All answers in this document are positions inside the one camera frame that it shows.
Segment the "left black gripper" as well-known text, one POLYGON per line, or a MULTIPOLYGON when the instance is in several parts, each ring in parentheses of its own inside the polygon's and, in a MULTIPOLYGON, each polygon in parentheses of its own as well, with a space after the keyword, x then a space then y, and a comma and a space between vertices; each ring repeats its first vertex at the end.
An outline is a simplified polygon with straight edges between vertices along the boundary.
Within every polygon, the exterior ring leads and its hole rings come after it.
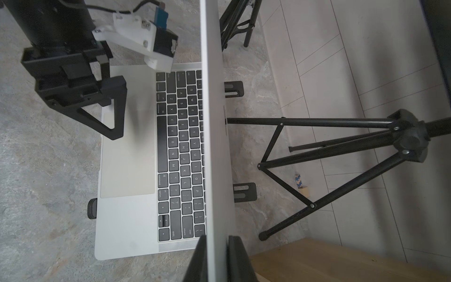
POLYGON ((63 108, 63 113, 114 141, 124 135, 127 85, 123 76, 109 77, 106 67, 113 58, 105 41, 93 41, 82 49, 60 47, 43 49, 29 47, 23 50, 22 65, 35 78, 35 91, 52 109, 63 108), (98 82, 91 63, 102 68, 98 82), (98 104, 104 114, 101 120, 85 110, 98 104))

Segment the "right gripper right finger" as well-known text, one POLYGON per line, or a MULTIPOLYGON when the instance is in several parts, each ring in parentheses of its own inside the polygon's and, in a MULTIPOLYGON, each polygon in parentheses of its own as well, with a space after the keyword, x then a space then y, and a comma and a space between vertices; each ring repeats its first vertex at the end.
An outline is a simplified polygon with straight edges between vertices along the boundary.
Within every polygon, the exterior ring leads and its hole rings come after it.
POLYGON ((227 272, 229 282, 258 282, 251 260, 239 236, 229 236, 227 272))

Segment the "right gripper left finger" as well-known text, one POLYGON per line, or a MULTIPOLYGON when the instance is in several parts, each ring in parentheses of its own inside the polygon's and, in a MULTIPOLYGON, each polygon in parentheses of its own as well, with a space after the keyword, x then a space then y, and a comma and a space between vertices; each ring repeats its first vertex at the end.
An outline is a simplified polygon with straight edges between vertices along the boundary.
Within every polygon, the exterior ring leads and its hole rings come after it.
POLYGON ((207 236, 202 235, 194 250, 183 282, 207 282, 207 236))

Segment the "silver laptop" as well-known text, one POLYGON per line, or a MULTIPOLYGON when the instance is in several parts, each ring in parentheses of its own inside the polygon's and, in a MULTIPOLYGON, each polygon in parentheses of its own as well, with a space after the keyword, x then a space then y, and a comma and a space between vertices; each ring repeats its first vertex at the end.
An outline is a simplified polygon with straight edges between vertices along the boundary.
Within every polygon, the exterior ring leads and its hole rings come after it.
POLYGON ((124 134, 102 139, 95 258, 206 244, 208 280, 225 282, 235 232, 218 3, 200 3, 202 60, 114 66, 126 81, 124 134))

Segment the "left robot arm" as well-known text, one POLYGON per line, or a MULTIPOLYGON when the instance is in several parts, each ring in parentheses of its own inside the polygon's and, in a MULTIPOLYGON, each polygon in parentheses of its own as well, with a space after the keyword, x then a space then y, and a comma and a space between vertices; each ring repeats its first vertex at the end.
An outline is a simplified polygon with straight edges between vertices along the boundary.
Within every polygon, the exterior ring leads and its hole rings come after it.
POLYGON ((31 47, 21 63, 35 78, 35 91, 51 109, 101 135, 123 137, 127 88, 110 77, 113 55, 93 36, 95 25, 83 1, 4 1, 31 47))

